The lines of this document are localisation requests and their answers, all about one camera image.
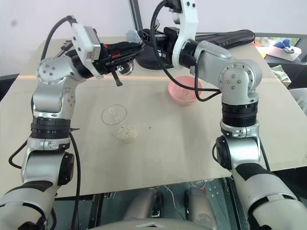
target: white container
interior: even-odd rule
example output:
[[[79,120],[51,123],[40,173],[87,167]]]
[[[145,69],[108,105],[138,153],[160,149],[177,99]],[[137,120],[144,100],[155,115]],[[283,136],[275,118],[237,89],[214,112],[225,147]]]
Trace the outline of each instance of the white container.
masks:
[[[288,60],[288,61],[294,61],[302,53],[302,50],[298,47],[295,47],[295,46],[290,46],[290,49],[293,49],[294,53],[288,54],[283,49],[280,49],[280,48],[275,47],[275,46],[270,46],[268,48],[267,54],[274,56],[274,57],[277,57],[277,58],[282,58],[282,59],[285,59],[285,60]]]

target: white bracket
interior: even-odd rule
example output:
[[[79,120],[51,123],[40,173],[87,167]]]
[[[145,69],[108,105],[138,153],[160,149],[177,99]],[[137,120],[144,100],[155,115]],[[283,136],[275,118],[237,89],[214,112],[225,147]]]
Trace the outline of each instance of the white bracket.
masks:
[[[177,13],[174,22],[180,24],[179,35],[173,49],[172,63],[177,69],[181,68],[179,64],[179,55],[186,41],[195,40],[198,26],[198,17],[195,0],[180,0],[182,13]]]
[[[93,62],[99,59],[101,49],[99,38],[94,29],[90,26],[73,23],[72,34],[72,43],[81,62],[96,78],[103,78],[103,75],[93,65]]]

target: black pad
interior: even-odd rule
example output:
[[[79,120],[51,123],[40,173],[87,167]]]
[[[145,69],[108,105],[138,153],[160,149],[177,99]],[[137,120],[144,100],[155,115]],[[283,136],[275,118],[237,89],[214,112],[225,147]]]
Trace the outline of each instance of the black pad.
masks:
[[[21,189],[21,188],[33,188],[33,189],[37,189],[41,192],[46,191],[48,188],[50,188],[53,185],[52,182],[50,181],[30,181],[27,183],[24,183],[23,185],[13,188],[10,191],[8,191],[7,193],[17,190],[17,189]]]
[[[227,33],[206,34],[195,37],[195,40],[201,42],[206,40],[225,49],[251,43],[255,40],[255,34],[250,30],[238,30]]]
[[[261,165],[256,163],[245,163],[241,164],[236,167],[236,171],[242,178],[247,181],[250,177],[258,174],[271,174],[275,175],[274,173],[262,168]]]

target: floor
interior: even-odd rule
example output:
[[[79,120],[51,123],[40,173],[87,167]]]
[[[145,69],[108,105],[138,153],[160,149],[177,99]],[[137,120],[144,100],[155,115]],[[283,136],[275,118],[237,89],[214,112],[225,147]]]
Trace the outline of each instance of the floor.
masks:
[[[180,184],[167,185],[174,194],[175,204],[179,212],[185,216],[184,209],[184,192],[191,186],[205,188],[205,193],[210,201],[212,209],[215,213],[218,230],[237,230],[236,220],[233,212],[231,196],[226,179],[215,179],[209,181],[194,181]],[[122,220],[124,213],[131,201],[145,189],[135,189],[128,191],[119,191],[110,193],[103,199],[100,224],[104,225]],[[164,197],[164,208],[162,217],[168,219],[181,219],[181,216],[176,212],[173,206],[172,196],[169,191],[163,186],[156,187],[156,190],[161,192]],[[57,214],[56,230],[68,229],[71,222],[73,210],[73,200],[56,200],[54,209]],[[81,200],[79,205],[78,230],[86,230],[90,221],[92,201]]]

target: blue object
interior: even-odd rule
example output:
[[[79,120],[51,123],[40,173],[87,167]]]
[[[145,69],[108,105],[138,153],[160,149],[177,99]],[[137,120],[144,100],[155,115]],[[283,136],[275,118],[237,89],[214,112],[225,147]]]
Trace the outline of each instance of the blue object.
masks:
[[[290,40],[289,39],[285,39],[282,42],[276,42],[274,44],[274,46],[277,47],[277,48],[283,49],[288,54],[294,53],[294,50],[290,49]]]
[[[280,49],[283,49],[283,48],[286,47],[286,46],[284,45],[284,43],[282,43],[282,42],[276,42],[274,46],[277,47],[277,48],[280,48]]]
[[[283,44],[284,44],[285,47],[289,47],[290,48],[290,40],[289,39],[283,40]]]

